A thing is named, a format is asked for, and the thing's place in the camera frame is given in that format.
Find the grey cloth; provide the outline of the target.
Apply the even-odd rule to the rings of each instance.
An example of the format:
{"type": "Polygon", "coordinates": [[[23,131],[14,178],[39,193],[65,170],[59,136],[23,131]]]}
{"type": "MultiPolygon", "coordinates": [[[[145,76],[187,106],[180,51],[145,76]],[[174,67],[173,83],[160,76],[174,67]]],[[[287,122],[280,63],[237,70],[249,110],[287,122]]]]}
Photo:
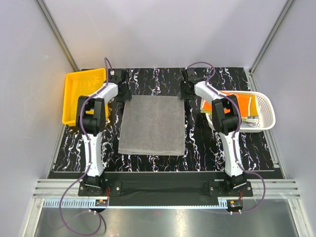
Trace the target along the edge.
{"type": "Polygon", "coordinates": [[[176,96],[134,95],[124,106],[118,153],[183,156],[185,106],[176,96]]]}

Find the cream orange fox towel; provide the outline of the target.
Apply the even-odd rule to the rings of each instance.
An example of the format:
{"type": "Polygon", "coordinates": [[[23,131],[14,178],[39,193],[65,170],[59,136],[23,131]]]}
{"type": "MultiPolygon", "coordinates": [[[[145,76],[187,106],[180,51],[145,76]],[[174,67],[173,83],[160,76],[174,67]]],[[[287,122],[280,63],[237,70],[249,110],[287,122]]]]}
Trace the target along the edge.
{"type": "MultiPolygon", "coordinates": [[[[240,109],[240,114],[241,117],[247,117],[248,116],[248,102],[249,98],[247,97],[248,95],[246,94],[241,94],[241,93],[231,93],[228,91],[222,91],[226,95],[234,95],[237,98],[239,109],[240,109]]],[[[202,113],[212,113],[212,106],[206,102],[204,99],[201,101],[200,105],[200,111],[202,113]]]]}

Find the yellow brown bear towel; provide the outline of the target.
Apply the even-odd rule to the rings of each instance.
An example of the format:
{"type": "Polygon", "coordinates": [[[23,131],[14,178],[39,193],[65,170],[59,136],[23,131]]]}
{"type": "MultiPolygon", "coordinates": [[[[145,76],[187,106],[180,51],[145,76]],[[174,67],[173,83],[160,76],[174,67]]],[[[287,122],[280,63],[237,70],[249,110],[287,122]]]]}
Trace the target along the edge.
{"type": "Polygon", "coordinates": [[[249,98],[248,102],[248,117],[258,117],[258,102],[254,94],[247,96],[249,98]]]}

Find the blue white patterned towel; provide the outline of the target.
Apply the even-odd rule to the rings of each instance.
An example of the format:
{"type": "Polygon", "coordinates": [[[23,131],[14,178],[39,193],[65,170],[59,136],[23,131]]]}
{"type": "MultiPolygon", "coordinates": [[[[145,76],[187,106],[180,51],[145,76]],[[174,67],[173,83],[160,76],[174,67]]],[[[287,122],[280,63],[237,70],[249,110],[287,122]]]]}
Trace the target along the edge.
{"type": "Polygon", "coordinates": [[[259,116],[241,117],[241,126],[242,127],[258,127],[259,116]]]}

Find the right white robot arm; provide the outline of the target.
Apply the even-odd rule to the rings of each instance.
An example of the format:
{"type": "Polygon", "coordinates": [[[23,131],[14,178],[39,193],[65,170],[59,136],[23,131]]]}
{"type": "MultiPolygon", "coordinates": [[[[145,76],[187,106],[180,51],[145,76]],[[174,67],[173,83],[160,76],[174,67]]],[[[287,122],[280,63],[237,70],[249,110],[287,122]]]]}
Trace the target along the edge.
{"type": "Polygon", "coordinates": [[[192,68],[184,69],[182,76],[181,99],[188,101],[198,96],[211,104],[213,128],[220,135],[225,156],[225,179],[222,186],[228,195],[235,196],[247,182],[239,150],[241,115],[237,97],[215,89],[198,78],[192,68]]]}

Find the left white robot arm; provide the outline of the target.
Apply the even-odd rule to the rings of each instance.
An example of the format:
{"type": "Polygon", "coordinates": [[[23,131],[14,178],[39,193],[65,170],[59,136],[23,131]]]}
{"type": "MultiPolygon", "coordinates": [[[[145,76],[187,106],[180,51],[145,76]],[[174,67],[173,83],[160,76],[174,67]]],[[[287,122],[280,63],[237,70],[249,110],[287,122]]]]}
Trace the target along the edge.
{"type": "Polygon", "coordinates": [[[85,170],[79,179],[81,192],[100,196],[108,189],[101,156],[102,133],[106,127],[105,105],[113,98],[119,102],[131,99],[127,79],[126,69],[110,70],[100,89],[78,98],[76,126],[82,134],[85,150],[85,170]]]}

